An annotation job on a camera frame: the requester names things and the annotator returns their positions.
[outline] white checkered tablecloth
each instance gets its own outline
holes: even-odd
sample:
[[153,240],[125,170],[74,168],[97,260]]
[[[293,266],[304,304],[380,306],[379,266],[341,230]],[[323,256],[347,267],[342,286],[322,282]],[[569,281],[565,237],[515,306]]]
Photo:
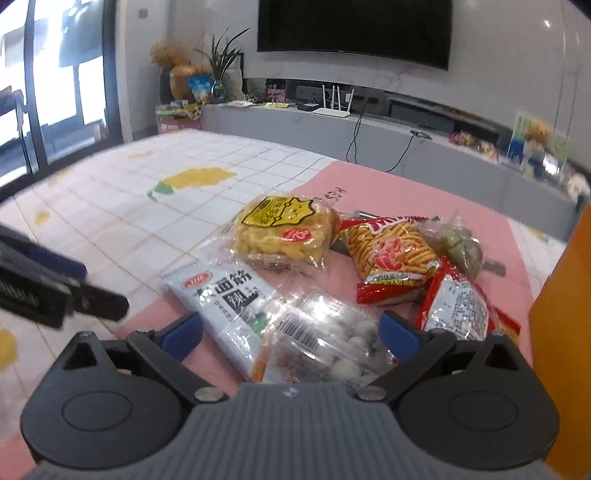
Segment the white checkered tablecloth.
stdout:
[[[196,245],[255,196],[289,192],[332,158],[247,138],[185,130],[109,150],[19,193],[0,222],[83,262],[92,283],[127,296],[128,317],[160,294],[161,276],[189,262]],[[148,198],[158,183],[189,168],[236,175],[215,186]],[[536,296],[564,244],[542,242],[511,221]],[[19,359],[0,372],[0,447],[18,429],[23,404],[56,355],[80,330],[111,336],[109,322],[77,314],[56,332],[0,311],[0,329],[18,340]]]

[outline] potted plant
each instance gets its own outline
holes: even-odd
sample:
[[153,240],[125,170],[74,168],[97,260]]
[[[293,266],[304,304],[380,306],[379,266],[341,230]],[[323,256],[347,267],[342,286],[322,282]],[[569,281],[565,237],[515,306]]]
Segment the potted plant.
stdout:
[[[222,37],[226,34],[226,32],[230,29],[228,27],[226,31],[222,34]],[[212,103],[220,103],[224,102],[227,98],[226,87],[224,85],[224,75],[226,74],[227,69],[232,65],[236,57],[240,55],[240,50],[237,48],[233,48],[230,50],[230,44],[236,40],[240,35],[246,33],[249,28],[242,30],[238,35],[235,35],[231,38],[231,40],[226,40],[226,46],[222,51],[220,51],[220,41],[221,38],[218,39],[216,42],[216,36],[212,37],[212,50],[211,53],[206,53],[199,48],[195,48],[195,51],[199,52],[202,55],[205,55],[209,60],[209,64],[212,67],[213,72],[213,85],[212,85]]]

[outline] gray gripper base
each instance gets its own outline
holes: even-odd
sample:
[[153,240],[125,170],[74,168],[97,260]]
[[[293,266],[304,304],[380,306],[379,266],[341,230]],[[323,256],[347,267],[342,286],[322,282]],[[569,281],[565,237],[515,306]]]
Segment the gray gripper base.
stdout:
[[42,463],[25,480],[558,480],[543,462],[469,471],[426,454],[384,404],[338,384],[244,385],[237,397],[196,407],[160,452],[110,471]]

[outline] white wall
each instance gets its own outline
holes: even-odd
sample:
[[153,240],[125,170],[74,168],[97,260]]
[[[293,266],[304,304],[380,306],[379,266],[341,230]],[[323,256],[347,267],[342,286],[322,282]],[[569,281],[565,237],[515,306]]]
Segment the white wall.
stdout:
[[[139,11],[148,10],[140,19]],[[155,125],[160,69],[152,64],[150,47],[168,37],[170,0],[118,0],[116,62],[119,109],[124,140]]]
[[237,41],[245,52],[246,77],[375,87],[509,127],[517,111],[556,122],[563,132],[571,123],[571,153],[591,170],[591,22],[567,0],[454,0],[448,72],[337,53],[258,53],[257,18],[258,0],[171,0],[170,35],[191,49],[229,25],[229,34],[250,27]]

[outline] black tv screen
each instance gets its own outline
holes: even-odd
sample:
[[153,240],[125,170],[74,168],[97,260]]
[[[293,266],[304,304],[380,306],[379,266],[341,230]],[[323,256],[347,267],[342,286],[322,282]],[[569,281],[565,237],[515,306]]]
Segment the black tv screen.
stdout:
[[259,0],[258,51],[339,51],[447,70],[452,0]]

